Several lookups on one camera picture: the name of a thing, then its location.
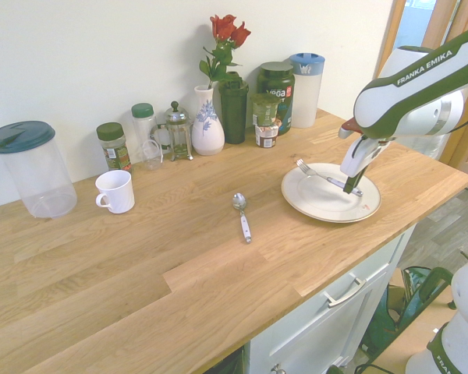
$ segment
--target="white plate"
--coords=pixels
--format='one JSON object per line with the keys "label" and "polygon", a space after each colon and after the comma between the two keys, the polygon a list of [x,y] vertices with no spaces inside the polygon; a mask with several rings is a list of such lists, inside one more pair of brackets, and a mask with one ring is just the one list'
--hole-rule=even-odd
{"label": "white plate", "polygon": [[[309,164],[327,177],[345,182],[347,177],[335,164]],[[381,197],[376,185],[367,177],[357,186],[363,197],[343,192],[339,187],[317,176],[309,176],[294,168],[282,179],[282,195],[296,210],[321,221],[356,222],[368,218],[378,210]]]}

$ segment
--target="franka emika robot arm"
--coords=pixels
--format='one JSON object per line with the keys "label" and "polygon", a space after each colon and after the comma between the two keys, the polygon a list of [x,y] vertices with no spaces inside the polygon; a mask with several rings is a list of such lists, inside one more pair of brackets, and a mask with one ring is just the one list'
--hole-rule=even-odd
{"label": "franka emika robot arm", "polygon": [[[395,49],[379,78],[360,92],[353,114],[363,135],[349,148],[340,170],[350,193],[371,161],[400,136],[436,136],[455,129],[468,87],[468,31],[435,50]],[[346,138],[353,131],[339,130]]]}

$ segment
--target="drawer handle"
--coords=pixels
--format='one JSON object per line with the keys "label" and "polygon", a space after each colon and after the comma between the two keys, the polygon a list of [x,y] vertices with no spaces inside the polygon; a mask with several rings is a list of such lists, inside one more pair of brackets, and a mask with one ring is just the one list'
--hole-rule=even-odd
{"label": "drawer handle", "polygon": [[346,294],[343,295],[342,298],[339,298],[338,300],[335,300],[334,298],[332,298],[328,292],[324,292],[324,295],[328,298],[329,300],[329,304],[328,304],[328,307],[329,308],[334,308],[340,304],[343,304],[344,302],[346,302],[347,300],[349,300],[350,298],[352,298],[357,292],[359,292],[367,283],[367,279],[364,279],[364,280],[360,280],[359,278],[355,278],[354,279],[354,282],[357,283],[357,286],[354,287],[352,290],[350,290],[349,292],[347,292]]}

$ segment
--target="plastic pitcher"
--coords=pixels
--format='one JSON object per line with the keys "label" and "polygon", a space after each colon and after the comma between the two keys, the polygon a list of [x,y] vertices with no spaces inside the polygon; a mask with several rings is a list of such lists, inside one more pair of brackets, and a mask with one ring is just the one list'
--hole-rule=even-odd
{"label": "plastic pitcher", "polygon": [[321,90],[324,57],[315,53],[297,53],[289,57],[295,75],[292,126],[311,127],[315,123]]}
{"label": "plastic pitcher", "polygon": [[0,157],[21,200],[37,218],[57,218],[76,205],[76,192],[45,122],[26,121],[0,128]]}

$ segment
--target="white cabinet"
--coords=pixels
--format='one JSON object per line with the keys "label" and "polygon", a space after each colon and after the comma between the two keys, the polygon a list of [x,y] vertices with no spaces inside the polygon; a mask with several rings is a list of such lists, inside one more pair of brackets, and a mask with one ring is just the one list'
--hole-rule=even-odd
{"label": "white cabinet", "polygon": [[344,274],[249,344],[249,374],[320,374],[359,346],[414,227]]}

